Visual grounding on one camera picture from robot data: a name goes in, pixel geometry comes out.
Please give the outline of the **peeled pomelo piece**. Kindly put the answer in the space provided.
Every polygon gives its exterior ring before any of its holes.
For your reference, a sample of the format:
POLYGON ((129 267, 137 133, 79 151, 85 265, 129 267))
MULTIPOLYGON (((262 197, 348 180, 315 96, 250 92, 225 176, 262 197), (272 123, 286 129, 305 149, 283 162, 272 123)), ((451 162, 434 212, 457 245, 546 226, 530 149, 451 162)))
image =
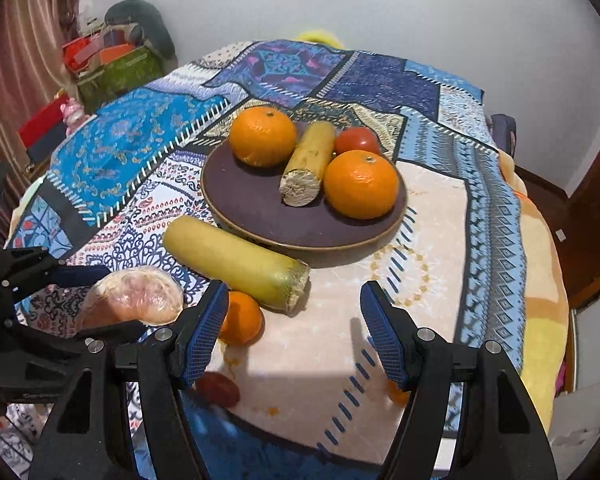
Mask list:
POLYGON ((76 329, 128 321, 161 326, 174 322, 183 310, 183 289, 170 274, 138 266, 112 272, 91 287, 76 317, 76 329))

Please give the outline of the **small tangerine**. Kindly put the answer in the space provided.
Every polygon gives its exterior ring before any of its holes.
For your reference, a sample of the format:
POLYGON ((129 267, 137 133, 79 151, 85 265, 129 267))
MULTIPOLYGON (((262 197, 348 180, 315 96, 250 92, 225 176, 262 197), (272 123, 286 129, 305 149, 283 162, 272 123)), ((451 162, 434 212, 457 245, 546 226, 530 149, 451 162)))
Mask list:
POLYGON ((396 405, 407 406, 411 393, 403 391, 393 380, 388 380, 387 387, 389 399, 396 405))
POLYGON ((263 323, 263 314, 257 301, 244 292, 231 290, 219 340, 230 346, 248 346, 259 337, 263 323))

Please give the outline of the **yellow corn cob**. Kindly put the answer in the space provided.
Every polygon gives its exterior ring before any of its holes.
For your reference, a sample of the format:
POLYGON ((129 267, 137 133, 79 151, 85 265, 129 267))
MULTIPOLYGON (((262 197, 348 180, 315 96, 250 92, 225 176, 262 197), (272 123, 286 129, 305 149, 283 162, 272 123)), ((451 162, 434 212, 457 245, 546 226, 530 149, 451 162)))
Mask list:
POLYGON ((278 189, 284 204, 304 207, 317 198, 335 140, 336 130, 330 122, 312 122, 304 130, 280 178, 278 189))
POLYGON ((163 246, 190 270, 244 292, 271 310, 290 313, 306 292, 311 268, 194 217, 173 220, 163 246))

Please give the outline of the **large orange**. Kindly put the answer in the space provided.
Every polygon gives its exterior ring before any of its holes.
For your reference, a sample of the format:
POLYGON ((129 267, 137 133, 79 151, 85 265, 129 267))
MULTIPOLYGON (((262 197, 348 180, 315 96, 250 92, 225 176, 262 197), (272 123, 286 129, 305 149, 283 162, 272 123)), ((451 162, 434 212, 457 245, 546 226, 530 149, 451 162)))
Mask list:
POLYGON ((326 202, 340 214, 374 220, 388 214, 398 200, 400 178, 384 156, 352 150, 329 163, 323 188, 326 202))
POLYGON ((291 156, 297 144, 297 129, 285 113, 273 107, 249 107, 230 126, 228 144, 244 164, 271 168, 291 156))

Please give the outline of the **yellow orange blanket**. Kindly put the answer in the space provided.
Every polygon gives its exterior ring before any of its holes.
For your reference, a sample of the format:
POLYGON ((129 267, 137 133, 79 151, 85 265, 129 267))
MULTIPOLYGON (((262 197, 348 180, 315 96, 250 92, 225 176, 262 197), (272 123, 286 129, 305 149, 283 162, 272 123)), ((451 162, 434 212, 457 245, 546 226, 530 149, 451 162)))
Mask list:
POLYGON ((526 257, 524 360, 520 376, 545 430, 552 421, 556 382, 564 360, 569 304, 558 253, 544 217, 528 197, 512 156, 498 152, 498 166, 520 206, 517 226, 526 257))

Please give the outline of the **pink toy figure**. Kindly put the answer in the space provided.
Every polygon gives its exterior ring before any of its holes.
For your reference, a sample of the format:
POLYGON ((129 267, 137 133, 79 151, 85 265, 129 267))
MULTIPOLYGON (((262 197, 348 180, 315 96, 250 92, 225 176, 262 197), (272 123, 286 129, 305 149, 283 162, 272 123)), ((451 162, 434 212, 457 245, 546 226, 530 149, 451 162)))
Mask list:
POLYGON ((67 138, 72 136, 84 122, 90 119, 90 115, 84 110, 84 106, 75 98, 70 98, 67 102, 61 104, 60 111, 62 121, 66 125, 67 138))

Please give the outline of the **dark purple plate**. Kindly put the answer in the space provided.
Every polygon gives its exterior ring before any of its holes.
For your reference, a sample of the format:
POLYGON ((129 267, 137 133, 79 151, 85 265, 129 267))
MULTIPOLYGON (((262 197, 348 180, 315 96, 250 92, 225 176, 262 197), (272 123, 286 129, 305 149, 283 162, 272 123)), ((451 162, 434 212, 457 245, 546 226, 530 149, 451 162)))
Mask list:
POLYGON ((286 166, 254 168, 223 142, 209 155, 201 186, 224 226, 264 244, 318 252, 370 244, 400 223, 406 208, 401 176, 389 180, 391 207, 372 218, 343 214, 329 203, 324 184, 335 159, 336 130, 329 122, 306 127, 286 166))

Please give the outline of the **striped red curtain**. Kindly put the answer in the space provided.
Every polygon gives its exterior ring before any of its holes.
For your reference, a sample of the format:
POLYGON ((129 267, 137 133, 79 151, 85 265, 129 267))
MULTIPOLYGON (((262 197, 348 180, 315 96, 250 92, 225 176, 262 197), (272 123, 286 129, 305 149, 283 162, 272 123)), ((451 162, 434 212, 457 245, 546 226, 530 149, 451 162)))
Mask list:
POLYGON ((61 47, 76 38, 79 0, 0 0, 0 162, 8 166, 6 204, 30 180, 19 129, 60 89, 74 85, 61 47))

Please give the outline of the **green storage box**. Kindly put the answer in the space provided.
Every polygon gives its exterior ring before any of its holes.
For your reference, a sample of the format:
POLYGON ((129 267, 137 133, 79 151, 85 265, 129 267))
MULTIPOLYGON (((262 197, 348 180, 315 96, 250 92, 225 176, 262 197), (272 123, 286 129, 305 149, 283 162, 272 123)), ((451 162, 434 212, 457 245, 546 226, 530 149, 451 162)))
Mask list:
POLYGON ((139 47, 79 76, 76 88, 87 114, 107 103, 164 76, 162 62, 154 52, 139 47))

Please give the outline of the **patchwork blue bed quilt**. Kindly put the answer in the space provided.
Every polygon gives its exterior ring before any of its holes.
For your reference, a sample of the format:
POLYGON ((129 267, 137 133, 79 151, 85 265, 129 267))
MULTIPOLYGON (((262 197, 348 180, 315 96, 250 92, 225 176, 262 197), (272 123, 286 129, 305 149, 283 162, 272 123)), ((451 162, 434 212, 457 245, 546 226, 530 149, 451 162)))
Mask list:
POLYGON ((520 203, 482 101, 465 79, 404 58, 290 40, 232 44, 98 110, 58 148, 10 244, 114 271, 154 266, 188 304, 208 280, 163 247, 178 217, 305 261, 309 288, 291 313, 265 311, 248 348, 215 346, 211 369, 242 397, 229 411, 190 406, 193 433, 222 478, 368 478, 402 411, 358 306, 366 281, 445 339, 492 339, 522 363, 520 203), (246 167, 225 144, 254 106, 299 127, 369 128, 405 192, 367 222, 322 198, 287 205, 282 170, 246 167))

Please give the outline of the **grey plush pillow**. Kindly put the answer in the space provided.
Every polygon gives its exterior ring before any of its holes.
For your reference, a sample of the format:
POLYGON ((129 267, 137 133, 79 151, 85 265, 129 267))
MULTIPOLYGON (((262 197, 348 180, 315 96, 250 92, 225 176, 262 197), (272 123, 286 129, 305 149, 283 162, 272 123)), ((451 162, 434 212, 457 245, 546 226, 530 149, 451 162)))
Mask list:
POLYGON ((105 13, 109 26, 130 26, 133 42, 148 42, 164 60, 175 56, 171 35, 158 9, 145 0, 122 0, 105 13))

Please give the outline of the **dark blue chair back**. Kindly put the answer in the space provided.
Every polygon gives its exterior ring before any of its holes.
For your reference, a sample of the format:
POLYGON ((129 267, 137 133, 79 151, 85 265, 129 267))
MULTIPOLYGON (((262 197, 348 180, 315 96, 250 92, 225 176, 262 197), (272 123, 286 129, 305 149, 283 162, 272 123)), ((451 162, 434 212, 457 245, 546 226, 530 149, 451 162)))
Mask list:
POLYGON ((506 114, 493 114, 486 118, 486 125, 495 145, 514 158, 517 144, 516 120, 506 114))

